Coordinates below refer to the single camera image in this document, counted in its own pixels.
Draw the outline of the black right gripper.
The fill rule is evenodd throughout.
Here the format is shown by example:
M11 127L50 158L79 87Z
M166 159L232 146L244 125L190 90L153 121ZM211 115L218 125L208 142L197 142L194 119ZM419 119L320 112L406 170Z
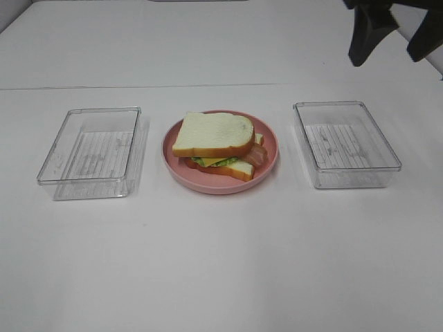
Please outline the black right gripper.
M427 10L407 51L418 62L442 45L442 0L344 0L349 10L354 10L354 30L348 51L351 63L361 66L376 46L399 24L390 9L393 4Z

